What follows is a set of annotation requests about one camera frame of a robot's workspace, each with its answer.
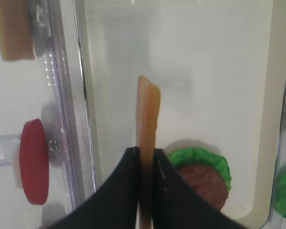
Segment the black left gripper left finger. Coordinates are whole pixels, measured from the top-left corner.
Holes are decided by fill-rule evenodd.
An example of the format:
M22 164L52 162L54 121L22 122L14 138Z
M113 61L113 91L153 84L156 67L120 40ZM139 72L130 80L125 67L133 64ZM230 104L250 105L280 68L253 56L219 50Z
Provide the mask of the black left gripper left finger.
M50 229L134 229L140 186L139 148L127 148L102 186Z

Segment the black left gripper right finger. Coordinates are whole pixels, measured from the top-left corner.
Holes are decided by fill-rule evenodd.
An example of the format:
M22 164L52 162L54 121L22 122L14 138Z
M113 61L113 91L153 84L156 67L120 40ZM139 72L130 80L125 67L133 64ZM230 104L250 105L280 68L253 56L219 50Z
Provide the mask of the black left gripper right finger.
M153 156L152 218L155 229L244 229L199 197L162 149Z

